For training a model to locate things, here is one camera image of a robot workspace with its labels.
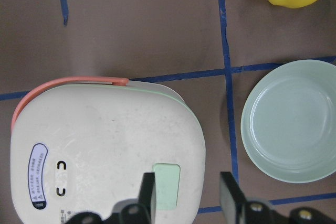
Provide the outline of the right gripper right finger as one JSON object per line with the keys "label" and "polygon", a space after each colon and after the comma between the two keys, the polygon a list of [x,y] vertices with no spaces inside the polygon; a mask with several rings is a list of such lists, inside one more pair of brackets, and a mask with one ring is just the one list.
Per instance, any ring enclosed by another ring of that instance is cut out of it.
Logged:
{"label": "right gripper right finger", "polygon": [[284,216],[268,201],[246,198],[231,172],[220,172],[219,196],[227,223],[335,223],[334,219],[311,207],[295,208]]}

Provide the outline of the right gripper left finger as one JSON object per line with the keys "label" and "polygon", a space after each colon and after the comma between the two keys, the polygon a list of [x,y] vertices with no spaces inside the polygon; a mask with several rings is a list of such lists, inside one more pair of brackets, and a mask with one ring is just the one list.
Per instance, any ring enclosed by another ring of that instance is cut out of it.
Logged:
{"label": "right gripper left finger", "polygon": [[94,212],[80,212],[67,223],[155,223],[156,188],[155,174],[144,173],[137,199],[124,201],[120,210],[114,210],[107,219]]}

